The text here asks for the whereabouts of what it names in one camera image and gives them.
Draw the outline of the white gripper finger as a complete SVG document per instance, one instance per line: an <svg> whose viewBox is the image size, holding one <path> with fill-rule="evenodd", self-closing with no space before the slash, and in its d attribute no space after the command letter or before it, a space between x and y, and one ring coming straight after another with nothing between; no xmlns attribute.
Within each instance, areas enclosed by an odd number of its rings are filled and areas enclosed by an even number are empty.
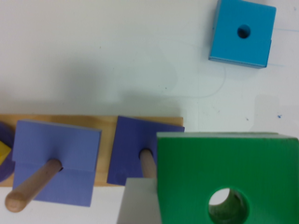
<svg viewBox="0 0 299 224"><path fill-rule="evenodd" d="M128 178L117 224L162 224L155 178Z"/></svg>

